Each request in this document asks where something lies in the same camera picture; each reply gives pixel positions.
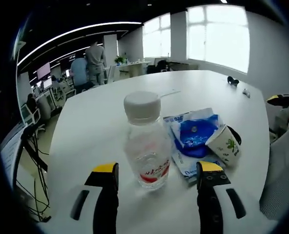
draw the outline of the bright window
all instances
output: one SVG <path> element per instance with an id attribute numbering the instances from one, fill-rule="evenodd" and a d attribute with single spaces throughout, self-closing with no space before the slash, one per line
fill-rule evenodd
<path id="1" fill-rule="evenodd" d="M 210 5 L 188 9 L 187 56 L 247 73 L 250 36 L 245 9 Z"/>
<path id="2" fill-rule="evenodd" d="M 152 19 L 143 26 L 143 56 L 170 57 L 170 14 Z"/>

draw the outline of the white paper cup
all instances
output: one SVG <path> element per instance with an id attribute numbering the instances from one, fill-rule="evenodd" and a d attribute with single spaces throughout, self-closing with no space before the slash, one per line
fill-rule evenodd
<path id="1" fill-rule="evenodd" d="M 240 145 L 226 125 L 217 129 L 205 145 L 228 166 L 236 165 L 241 156 Z"/>

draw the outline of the blue plastic wrapper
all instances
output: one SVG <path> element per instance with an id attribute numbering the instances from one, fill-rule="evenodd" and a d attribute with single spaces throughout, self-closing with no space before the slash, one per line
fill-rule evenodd
<path id="1" fill-rule="evenodd" d="M 218 115 L 180 123 L 180 140 L 174 136 L 176 148 L 186 156 L 202 158 L 208 153 L 205 142 L 218 129 Z"/>
<path id="2" fill-rule="evenodd" d="M 215 122 L 218 115 L 212 115 L 207 119 L 186 120 L 180 124 L 180 141 L 184 149 L 205 145 L 205 142 L 218 129 Z"/>
<path id="3" fill-rule="evenodd" d="M 199 145 L 195 148 L 185 148 L 184 143 L 180 140 L 181 123 L 187 120 L 196 121 L 201 119 L 209 121 L 216 126 L 216 128 L 224 125 L 221 117 L 219 115 L 214 115 L 212 108 L 164 117 L 165 127 L 170 138 L 174 142 L 172 145 L 172 159 L 189 183 L 196 181 L 196 163 L 200 160 L 213 162 L 222 168 L 225 168 L 223 161 L 217 155 L 213 154 L 206 145 Z"/>

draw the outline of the round table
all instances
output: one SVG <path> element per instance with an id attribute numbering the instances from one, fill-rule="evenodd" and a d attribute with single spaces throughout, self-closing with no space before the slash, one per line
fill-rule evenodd
<path id="1" fill-rule="evenodd" d="M 250 98 L 242 94 L 246 88 Z M 102 163 L 119 163 L 117 233 L 199 233 L 196 186 L 189 186 L 172 163 L 166 184 L 146 191 L 136 181 L 123 152 L 127 118 L 123 100 L 131 92 L 160 94 L 161 115 L 171 116 L 211 107 L 242 138 L 237 167 L 226 169 L 232 184 L 256 202 L 269 163 L 269 124 L 261 92 L 243 82 L 236 87 L 227 76 L 211 71 L 149 74 L 88 90 L 67 100 L 59 116 L 50 149 L 50 205 Z"/>

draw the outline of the plastic water bottle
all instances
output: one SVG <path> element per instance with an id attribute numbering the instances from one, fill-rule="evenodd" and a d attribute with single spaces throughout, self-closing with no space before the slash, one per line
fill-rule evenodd
<path id="1" fill-rule="evenodd" d="M 129 122 L 125 153 L 142 187 L 158 189 L 168 177 L 171 140 L 160 117 L 160 97 L 138 91 L 124 99 Z"/>

